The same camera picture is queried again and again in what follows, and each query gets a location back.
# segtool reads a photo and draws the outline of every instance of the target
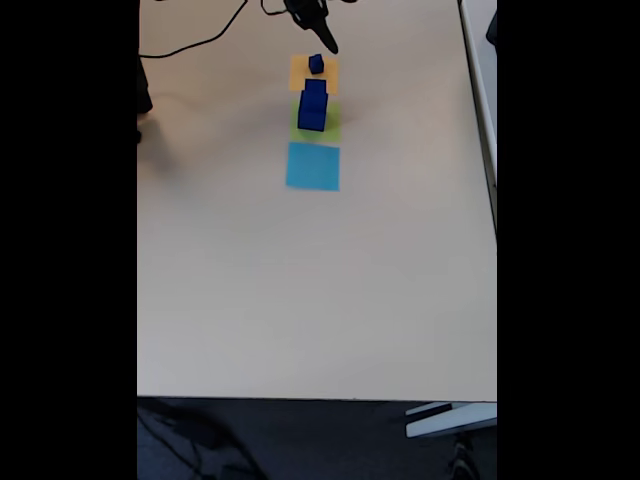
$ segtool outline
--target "table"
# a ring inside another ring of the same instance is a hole
[[[239,0],[142,2],[140,52]],[[266,2],[269,10],[279,2]],[[292,54],[250,2],[143,60],[138,395],[496,401],[497,261],[454,0],[331,2],[340,192],[285,186]]]

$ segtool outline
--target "small blue cube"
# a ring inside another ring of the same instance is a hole
[[[314,75],[324,72],[324,61],[322,60],[322,55],[318,53],[309,57],[309,70],[311,70],[311,73]]]
[[[302,130],[315,130],[324,132],[327,121],[327,112],[314,112],[311,110],[298,110],[298,128]]]
[[[300,109],[312,112],[326,112],[329,95],[303,90],[300,94]]]

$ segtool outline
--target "cable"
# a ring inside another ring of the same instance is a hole
[[[193,470],[194,474],[197,476],[201,476],[202,477],[202,473],[200,472],[200,469],[195,467],[194,465],[191,464],[191,462],[189,462],[187,459],[185,459],[182,455],[180,455],[178,452],[176,452],[176,450],[169,444],[169,442],[167,442],[164,438],[162,438],[158,433],[154,432],[153,430],[151,430],[151,428],[149,428],[149,425],[147,425],[147,423],[142,419],[142,417],[140,416],[140,412],[136,412],[138,414],[138,420],[140,420],[140,424],[144,427],[144,429],[149,432],[149,435],[151,435],[153,438],[155,438],[157,441],[159,441],[162,445],[164,445],[167,450],[169,450],[171,453],[173,453],[173,455],[180,460],[182,463],[184,463],[187,467],[189,467],[190,470]],[[192,447],[194,449],[194,451],[197,452],[197,450],[195,449],[195,445],[193,445],[192,442]],[[202,459],[200,458],[200,454],[198,453],[198,461],[199,463],[202,463]]]
[[[279,10],[277,12],[267,12],[267,10],[264,8],[264,0],[260,0],[260,6],[262,7],[262,11],[270,17],[273,15],[282,15],[283,13],[287,13],[289,11],[285,8],[284,10]]]
[[[240,5],[240,8],[238,8],[238,10],[236,10],[236,13],[233,14],[233,17],[231,17],[231,20],[229,20],[229,23],[227,23],[227,25],[222,29],[222,31],[218,35],[216,35],[215,37],[210,38],[208,40],[203,40],[203,41],[198,42],[198,43],[194,43],[192,45],[187,45],[186,47],[179,48],[178,50],[174,50],[173,52],[165,53],[163,55],[140,55],[140,58],[167,58],[167,57],[171,57],[171,56],[173,56],[173,55],[175,55],[177,53],[184,52],[185,50],[188,50],[190,48],[199,47],[200,45],[205,45],[207,43],[211,43],[214,40],[219,39],[222,35],[225,34],[227,29],[231,26],[231,24],[236,19],[236,17],[240,13],[240,11],[244,8],[244,6],[248,2],[249,2],[249,0],[242,0],[242,5]]]

